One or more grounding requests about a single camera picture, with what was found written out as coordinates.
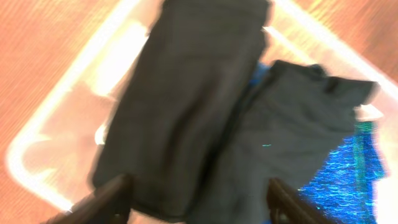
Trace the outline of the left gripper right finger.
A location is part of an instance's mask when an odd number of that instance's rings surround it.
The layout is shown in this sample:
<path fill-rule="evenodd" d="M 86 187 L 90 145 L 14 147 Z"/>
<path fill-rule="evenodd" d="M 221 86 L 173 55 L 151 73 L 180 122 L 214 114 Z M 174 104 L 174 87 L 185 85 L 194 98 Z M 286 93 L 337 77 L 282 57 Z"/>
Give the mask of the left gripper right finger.
<path fill-rule="evenodd" d="M 278 178 L 269 179 L 266 203 L 272 223 L 335 224 L 319 209 Z"/>

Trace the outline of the blue sequin fabric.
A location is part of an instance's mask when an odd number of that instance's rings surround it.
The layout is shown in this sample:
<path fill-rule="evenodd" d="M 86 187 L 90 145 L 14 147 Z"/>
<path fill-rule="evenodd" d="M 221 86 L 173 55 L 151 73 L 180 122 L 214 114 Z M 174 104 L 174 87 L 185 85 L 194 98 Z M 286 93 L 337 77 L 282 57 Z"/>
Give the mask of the blue sequin fabric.
<path fill-rule="evenodd" d="M 261 92 L 245 124 L 251 191 L 244 223 L 269 221 L 263 200 L 278 178 L 338 223 L 374 223 L 373 185 L 385 176 L 372 121 L 358 108 L 376 82 L 329 76 L 319 65 L 259 64 L 252 85 Z"/>

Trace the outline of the black garment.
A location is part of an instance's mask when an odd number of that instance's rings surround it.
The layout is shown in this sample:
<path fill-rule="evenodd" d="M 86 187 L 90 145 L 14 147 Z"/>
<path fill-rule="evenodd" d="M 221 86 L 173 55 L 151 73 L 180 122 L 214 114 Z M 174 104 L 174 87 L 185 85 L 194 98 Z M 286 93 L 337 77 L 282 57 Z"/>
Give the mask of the black garment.
<path fill-rule="evenodd" d="M 163 3 L 109 125 L 94 187 L 130 174 L 131 208 L 183 220 L 265 47 L 269 7 L 252 0 Z"/>
<path fill-rule="evenodd" d="M 374 223 L 373 183 L 384 171 L 374 124 L 356 109 L 377 88 L 328 76 L 318 65 L 277 61 L 220 152 L 188 223 L 293 223 L 271 179 L 335 223 Z"/>

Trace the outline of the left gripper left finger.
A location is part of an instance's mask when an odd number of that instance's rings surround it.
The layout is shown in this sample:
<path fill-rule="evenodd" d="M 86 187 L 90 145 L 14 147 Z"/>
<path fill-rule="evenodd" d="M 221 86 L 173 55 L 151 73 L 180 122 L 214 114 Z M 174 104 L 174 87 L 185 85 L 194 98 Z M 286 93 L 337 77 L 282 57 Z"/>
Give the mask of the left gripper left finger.
<path fill-rule="evenodd" d="M 44 224 L 127 223 L 130 216 L 132 177 L 119 175 L 79 201 L 67 212 L 61 212 Z"/>

